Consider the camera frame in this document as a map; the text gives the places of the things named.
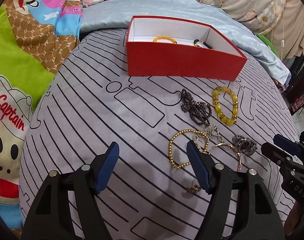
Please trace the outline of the person's right hand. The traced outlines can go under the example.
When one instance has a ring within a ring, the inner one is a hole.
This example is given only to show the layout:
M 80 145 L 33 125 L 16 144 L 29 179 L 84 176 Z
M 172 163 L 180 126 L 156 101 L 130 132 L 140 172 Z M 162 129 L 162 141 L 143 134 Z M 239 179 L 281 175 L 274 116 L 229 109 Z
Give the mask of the person's right hand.
M 296 201 L 284 223 L 284 232 L 286 236 L 289 236 L 293 233 L 296 228 L 296 225 L 300 222 L 303 213 L 304 210 Z

